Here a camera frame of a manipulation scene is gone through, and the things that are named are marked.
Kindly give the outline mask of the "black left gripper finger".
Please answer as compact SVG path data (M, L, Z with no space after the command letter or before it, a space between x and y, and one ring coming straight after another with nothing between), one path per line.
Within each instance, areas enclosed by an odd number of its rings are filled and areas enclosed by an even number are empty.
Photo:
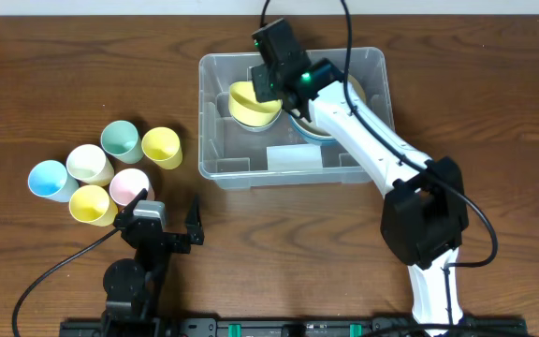
M184 223L187 230L187 235L189 236L189 242L191 244L202 245L205 240L205 235L200 216L198 196L194 197Z
M133 216L138 203L142 200L146 200L148 195L149 192L145 188L141 189L137 195L117 213L116 219L124 220Z

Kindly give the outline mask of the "small yellow bowl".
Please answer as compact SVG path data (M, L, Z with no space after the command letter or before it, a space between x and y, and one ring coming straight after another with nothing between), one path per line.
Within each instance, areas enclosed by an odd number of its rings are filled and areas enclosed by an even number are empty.
M228 110L238 122L251 127L268 125L280 112L282 102L258 102L250 81L237 81L230 85Z

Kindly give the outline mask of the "small grey bowl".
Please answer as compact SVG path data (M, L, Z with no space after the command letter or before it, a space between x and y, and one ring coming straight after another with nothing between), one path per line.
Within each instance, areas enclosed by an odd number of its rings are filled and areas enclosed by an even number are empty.
M275 124L275 122L279 119L281 114L282 114L281 112L278 112L268 124L262 125L262 126L246 125L246 124L240 122L239 120L237 120L234 117L233 117L233 120L237 123L237 125L239 125L243 129L245 129L245 130L247 130L249 132L258 133L258 132L264 132L264 131L269 130Z

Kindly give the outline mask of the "dark blue bowl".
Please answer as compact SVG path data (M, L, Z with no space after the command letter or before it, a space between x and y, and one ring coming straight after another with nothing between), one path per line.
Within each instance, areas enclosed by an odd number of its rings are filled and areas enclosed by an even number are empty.
M299 135L308 143L317 145L317 146L330 146L335 145L338 143L337 140L335 140L330 135L323 135L314 133L305 123L303 120L295 119L294 117L289 117L291 125L294 127L294 129L299 133Z

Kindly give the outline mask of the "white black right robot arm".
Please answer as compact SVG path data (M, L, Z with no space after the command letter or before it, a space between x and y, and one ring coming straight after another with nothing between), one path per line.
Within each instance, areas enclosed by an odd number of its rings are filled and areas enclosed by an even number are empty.
M451 333L463 317L453 270L468 226L458 165L434 161L400 138L360 99L349 68L312 62L286 20L261 25L252 38L263 59L252 70L257 100L281 100L370 175L384 198L381 234L409 270L415 323L428 336Z

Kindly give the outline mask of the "large cream bowl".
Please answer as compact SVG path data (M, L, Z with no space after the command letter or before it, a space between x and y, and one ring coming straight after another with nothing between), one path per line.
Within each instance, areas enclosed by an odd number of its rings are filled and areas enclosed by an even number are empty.
M361 84L358 82L358 80L353 77L352 75L348 75L348 81L352 84L353 89L357 96L360 98L360 100L366 104L367 103L367 97L365 94L365 91L363 90ZM293 110L295 116L292 117L294 123L298 126L299 129L302 129L307 134L312 135L314 138L321 139L321 140L328 140L331 139L331 135L326 132L324 129L318 127L315 122L308 122L306 119L299 119L299 112L297 110Z

